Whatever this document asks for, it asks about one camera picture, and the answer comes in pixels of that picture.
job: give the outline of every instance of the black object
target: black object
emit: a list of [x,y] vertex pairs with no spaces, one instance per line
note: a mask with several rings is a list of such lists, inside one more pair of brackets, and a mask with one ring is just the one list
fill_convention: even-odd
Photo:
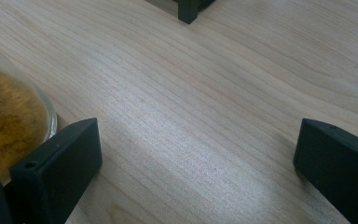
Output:
[[351,223],[358,223],[358,137],[303,119],[294,166]]
[[0,223],[64,223],[101,165],[97,119],[69,125],[9,169]]
[[199,11],[205,9],[214,0],[175,0],[178,3],[178,18],[190,24],[197,18]]

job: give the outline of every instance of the wooden table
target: wooden table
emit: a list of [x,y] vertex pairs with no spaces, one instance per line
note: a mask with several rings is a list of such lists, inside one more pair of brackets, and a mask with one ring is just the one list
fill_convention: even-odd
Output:
[[68,223],[345,223],[295,172],[303,118],[358,135],[358,1],[0,0],[0,50],[103,168]]

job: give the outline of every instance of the light wood surface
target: light wood surface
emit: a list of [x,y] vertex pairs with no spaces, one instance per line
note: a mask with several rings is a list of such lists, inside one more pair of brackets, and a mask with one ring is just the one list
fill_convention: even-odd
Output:
[[301,119],[358,135],[358,0],[0,0],[0,50],[103,168],[67,223],[346,223],[295,172]]

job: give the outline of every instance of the brown granular material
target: brown granular material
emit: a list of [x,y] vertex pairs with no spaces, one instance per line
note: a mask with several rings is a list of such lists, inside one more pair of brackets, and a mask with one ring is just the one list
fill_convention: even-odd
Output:
[[46,108],[34,91],[0,72],[0,181],[8,181],[8,168],[46,138]]

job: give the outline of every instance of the petri dish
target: petri dish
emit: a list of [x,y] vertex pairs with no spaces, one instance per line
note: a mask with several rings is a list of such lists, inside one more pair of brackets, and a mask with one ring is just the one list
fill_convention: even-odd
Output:
[[0,181],[8,183],[8,168],[56,131],[49,98],[0,52]]

